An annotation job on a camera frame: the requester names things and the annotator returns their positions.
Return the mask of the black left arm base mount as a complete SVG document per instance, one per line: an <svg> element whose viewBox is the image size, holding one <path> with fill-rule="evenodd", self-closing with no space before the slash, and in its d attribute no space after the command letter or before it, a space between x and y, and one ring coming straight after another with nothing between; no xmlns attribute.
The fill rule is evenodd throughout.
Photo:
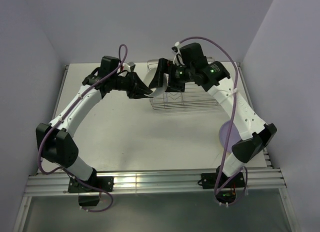
<svg viewBox="0 0 320 232"><path fill-rule="evenodd" d="M90 181L82 181L77 178L70 178L68 185L68 193L88 193L112 192L114 186L113 176L98 176Z"/></svg>

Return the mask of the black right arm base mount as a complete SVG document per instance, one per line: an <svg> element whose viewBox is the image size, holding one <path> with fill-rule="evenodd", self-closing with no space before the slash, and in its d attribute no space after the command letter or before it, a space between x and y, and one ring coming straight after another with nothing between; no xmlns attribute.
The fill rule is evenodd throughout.
<svg viewBox="0 0 320 232"><path fill-rule="evenodd" d="M202 173L200 176L201 179L197 182L199 186L203 189L214 189L218 178L218 172ZM228 177L222 173L218 183L218 188L220 188L227 180ZM242 188L245 184L243 173L240 172L231 181L229 181L224 188Z"/></svg>

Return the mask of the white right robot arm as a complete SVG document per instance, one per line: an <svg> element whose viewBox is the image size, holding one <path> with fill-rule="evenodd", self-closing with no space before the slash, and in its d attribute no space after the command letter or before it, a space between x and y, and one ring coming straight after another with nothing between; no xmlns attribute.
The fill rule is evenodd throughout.
<svg viewBox="0 0 320 232"><path fill-rule="evenodd" d="M231 148L229 156L223 155L216 175L217 183L226 187L240 170L265 149L277 132L274 124L267 124L251 108L237 89L225 66L218 61L208 63L206 58L182 65L161 58L157 67L148 71L144 82L153 90L151 97L167 91L181 92L185 84L194 82L211 95L230 117L240 140Z"/></svg>

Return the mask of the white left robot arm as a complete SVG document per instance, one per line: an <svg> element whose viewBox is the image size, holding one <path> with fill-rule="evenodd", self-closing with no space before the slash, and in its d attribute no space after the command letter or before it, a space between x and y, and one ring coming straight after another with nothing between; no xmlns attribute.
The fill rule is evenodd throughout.
<svg viewBox="0 0 320 232"><path fill-rule="evenodd" d="M112 90L125 91L131 99L146 98L152 93L135 72L106 75L94 69L85 77L80 90L67 107L49 124L40 123L36 128L37 165L43 174L49 174L42 167L42 159L45 159L78 179L85 191L99 187L97 171L80 158L73 137L89 111Z"/></svg>

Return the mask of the white ceramic bowl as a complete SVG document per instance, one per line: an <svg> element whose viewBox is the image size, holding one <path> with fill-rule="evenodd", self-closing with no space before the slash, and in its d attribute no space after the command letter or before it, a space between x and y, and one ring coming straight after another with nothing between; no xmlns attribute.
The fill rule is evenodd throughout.
<svg viewBox="0 0 320 232"><path fill-rule="evenodd" d="M166 74L158 71L156 68L151 68L147 72L143 82L149 89L151 89L150 94L145 94L149 98L157 97L163 94L168 88Z"/></svg>

